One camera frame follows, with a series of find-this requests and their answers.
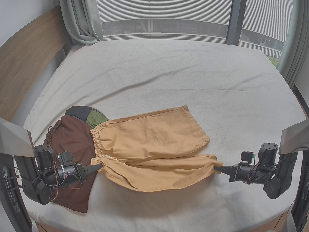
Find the fabric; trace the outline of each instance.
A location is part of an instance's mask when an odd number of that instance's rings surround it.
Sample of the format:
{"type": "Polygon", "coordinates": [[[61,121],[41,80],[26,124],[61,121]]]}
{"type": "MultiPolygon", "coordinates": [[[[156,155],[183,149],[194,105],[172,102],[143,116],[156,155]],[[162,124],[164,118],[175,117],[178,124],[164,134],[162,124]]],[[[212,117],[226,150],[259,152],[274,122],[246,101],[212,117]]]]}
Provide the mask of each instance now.
{"type": "Polygon", "coordinates": [[[94,44],[103,40],[96,0],[59,0],[66,30],[73,44],[94,44]]]}
{"type": "MultiPolygon", "coordinates": [[[[243,151],[257,154],[262,143],[278,144],[283,129],[306,118],[260,50],[203,41],[113,40],[66,57],[25,128],[38,145],[48,126],[72,105],[95,107],[112,120],[184,104],[211,138],[199,153],[215,154],[226,166],[238,164],[243,151]]],[[[82,215],[53,203],[40,205],[21,193],[36,221],[61,231],[250,231],[288,210],[301,165],[299,153],[291,187],[277,199],[269,199],[262,185],[231,183],[226,174],[148,193],[121,187],[99,173],[82,215]]]]}
{"type": "MultiPolygon", "coordinates": [[[[95,157],[90,126],[74,116],[63,116],[56,122],[46,135],[44,144],[50,145],[56,156],[61,152],[70,151],[75,163],[83,166],[90,165],[91,158],[95,157]]],[[[90,191],[96,173],[87,176],[83,187],[77,190],[59,189],[54,203],[60,204],[74,211],[87,213],[90,191]]],[[[69,187],[79,187],[80,183],[71,184],[69,187]]]]}
{"type": "Polygon", "coordinates": [[[64,115],[75,116],[81,119],[83,122],[87,122],[87,118],[91,110],[92,107],[90,106],[72,106],[68,110],[66,110],[66,113],[64,115]]]}
{"type": "Polygon", "coordinates": [[[181,189],[223,166],[215,155],[196,154],[210,138],[181,106],[110,120],[91,130],[99,172],[135,191],[181,189]]]}
{"type": "Polygon", "coordinates": [[[294,0],[291,26],[282,49],[277,68],[288,83],[294,87],[304,65],[309,49],[309,0],[294,0]]]}
{"type": "Polygon", "coordinates": [[[87,117],[86,123],[92,129],[94,129],[97,125],[102,124],[106,121],[108,121],[108,118],[104,114],[102,114],[99,110],[92,108],[91,112],[87,117]]]}

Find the white bed sheet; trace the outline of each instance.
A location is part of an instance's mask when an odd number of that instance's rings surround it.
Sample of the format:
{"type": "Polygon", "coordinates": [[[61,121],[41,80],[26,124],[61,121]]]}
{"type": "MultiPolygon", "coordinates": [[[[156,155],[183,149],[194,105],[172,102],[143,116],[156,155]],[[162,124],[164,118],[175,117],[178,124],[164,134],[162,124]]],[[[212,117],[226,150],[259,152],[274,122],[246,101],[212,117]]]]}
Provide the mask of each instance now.
{"type": "MultiPolygon", "coordinates": [[[[93,106],[115,119],[188,105],[211,141],[202,153],[225,165],[242,151],[258,153],[279,143],[281,131],[305,115],[268,58],[259,50],[181,40],[103,41],[75,49],[42,91],[24,127],[35,144],[72,105],[93,106]]],[[[248,231],[293,202],[302,153],[292,185],[277,199],[263,186],[230,183],[213,174],[181,190],[140,193],[98,174],[87,214],[24,197],[29,214],[63,232],[248,231]]]]}

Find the white wall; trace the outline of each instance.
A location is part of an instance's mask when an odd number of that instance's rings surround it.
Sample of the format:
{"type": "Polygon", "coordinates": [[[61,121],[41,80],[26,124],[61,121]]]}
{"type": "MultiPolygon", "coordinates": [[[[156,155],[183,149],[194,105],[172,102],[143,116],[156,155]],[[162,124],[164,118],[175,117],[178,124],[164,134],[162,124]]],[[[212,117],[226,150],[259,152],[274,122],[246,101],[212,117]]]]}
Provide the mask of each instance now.
{"type": "Polygon", "coordinates": [[[309,54],[306,56],[295,85],[309,106],[309,54]]]}
{"type": "MultiPolygon", "coordinates": [[[[53,0],[0,0],[0,46],[22,27],[53,7],[53,0]]],[[[61,49],[37,78],[18,108],[14,118],[15,124],[23,126],[34,102],[64,57],[64,51],[61,49]]],[[[0,205],[0,224],[1,231],[15,231],[5,215],[2,205],[0,205]]]]}

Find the dark gray window mullion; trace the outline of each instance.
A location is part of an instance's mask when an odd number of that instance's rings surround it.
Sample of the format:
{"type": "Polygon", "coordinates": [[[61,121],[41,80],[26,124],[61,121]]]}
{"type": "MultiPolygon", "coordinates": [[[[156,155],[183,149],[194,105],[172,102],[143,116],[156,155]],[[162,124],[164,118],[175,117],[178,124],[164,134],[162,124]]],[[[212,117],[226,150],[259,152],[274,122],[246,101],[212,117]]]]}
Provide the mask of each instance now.
{"type": "Polygon", "coordinates": [[[227,29],[225,44],[238,45],[247,0],[232,0],[230,22],[227,29]]]}

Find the building exterior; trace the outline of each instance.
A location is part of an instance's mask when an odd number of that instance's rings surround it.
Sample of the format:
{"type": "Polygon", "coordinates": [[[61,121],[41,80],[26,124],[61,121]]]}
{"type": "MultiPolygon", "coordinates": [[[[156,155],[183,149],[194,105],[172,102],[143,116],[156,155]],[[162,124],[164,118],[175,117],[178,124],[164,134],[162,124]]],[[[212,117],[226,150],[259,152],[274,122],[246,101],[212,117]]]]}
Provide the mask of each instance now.
{"type": "MultiPolygon", "coordinates": [[[[104,40],[186,39],[225,43],[232,0],[97,0],[104,40]]],[[[293,0],[247,0],[240,46],[280,57],[293,0]]]]}

